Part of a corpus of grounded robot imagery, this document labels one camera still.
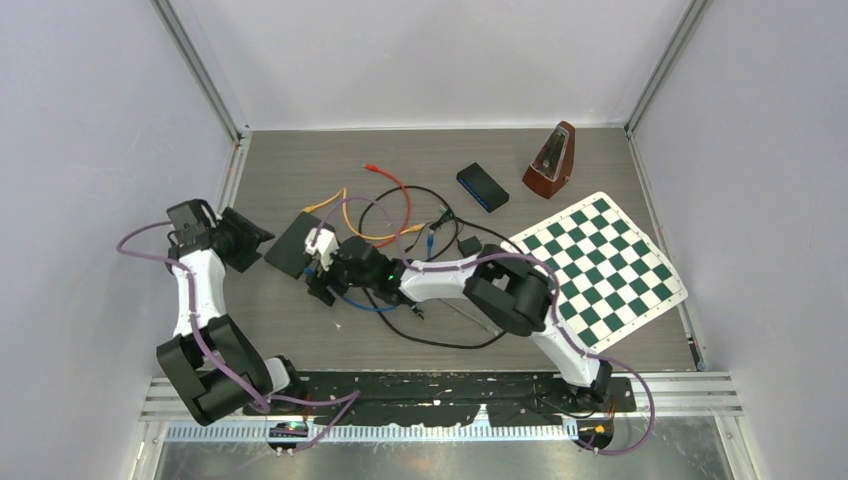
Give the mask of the dark grey network switch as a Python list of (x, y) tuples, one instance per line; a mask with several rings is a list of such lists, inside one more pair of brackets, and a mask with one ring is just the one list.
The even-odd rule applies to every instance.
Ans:
[(306, 236), (315, 227), (335, 232), (329, 223), (322, 224), (318, 217), (301, 212), (270, 247), (264, 255), (264, 260), (286, 275), (306, 282), (308, 276), (322, 269), (318, 261), (307, 255), (304, 250)]

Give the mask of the black power adapter with cord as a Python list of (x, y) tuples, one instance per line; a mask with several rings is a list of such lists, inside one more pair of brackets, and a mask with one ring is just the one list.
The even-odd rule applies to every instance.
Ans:
[[(435, 231), (438, 230), (445, 223), (449, 223), (449, 222), (453, 222), (455, 227), (456, 227), (455, 235), (453, 236), (452, 240), (450, 242), (448, 242), (442, 250), (434, 253), (433, 249), (434, 249), (434, 242), (435, 242), (435, 240), (434, 240)], [(441, 216), (437, 220), (435, 220), (433, 222), (426, 222), (426, 223), (421, 225), (421, 228), (419, 229), (415, 240), (409, 246), (404, 248), (404, 252), (409, 253), (417, 245), (422, 234), (424, 232), (427, 232), (426, 259), (428, 261), (435, 260), (438, 257), (440, 257), (442, 254), (444, 254), (447, 251), (447, 249), (451, 245), (456, 245), (458, 251), (463, 256), (473, 255), (473, 254), (479, 253), (482, 249), (482, 243), (480, 242), (480, 240), (477, 236), (471, 236), (471, 237), (468, 237), (468, 238), (465, 238), (465, 239), (459, 239), (458, 238), (458, 235), (462, 232), (462, 228), (466, 225), (467, 225), (467, 223), (464, 222), (464, 221), (460, 221), (456, 217), (456, 215), (453, 213), (452, 210), (444, 209), (442, 211)]]

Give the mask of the small black blue switch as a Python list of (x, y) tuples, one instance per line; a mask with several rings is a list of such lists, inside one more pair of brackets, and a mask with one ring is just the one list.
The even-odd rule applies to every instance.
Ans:
[(488, 213), (493, 213), (510, 199), (509, 193), (478, 163), (461, 169), (456, 179)]

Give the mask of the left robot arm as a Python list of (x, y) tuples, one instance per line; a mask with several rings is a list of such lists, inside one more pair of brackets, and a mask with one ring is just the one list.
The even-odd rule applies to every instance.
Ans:
[(157, 361), (193, 419), (202, 426), (266, 399), (284, 414), (298, 412), (307, 389), (282, 355), (262, 359), (226, 312), (228, 269), (244, 272), (274, 234), (227, 207), (203, 199), (167, 209), (168, 269), (178, 287), (178, 320)]

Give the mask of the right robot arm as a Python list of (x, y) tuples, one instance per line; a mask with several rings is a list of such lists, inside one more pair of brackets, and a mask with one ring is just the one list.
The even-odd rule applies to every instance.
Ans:
[(531, 339), (557, 367), (577, 406), (596, 410), (610, 398), (609, 361), (591, 353), (562, 319), (556, 276), (534, 257), (486, 245), (453, 261), (389, 258), (359, 237), (339, 242), (322, 228), (308, 233), (304, 250), (314, 262), (308, 292), (328, 306), (351, 288), (412, 309), (429, 300), (465, 299), (502, 331)]

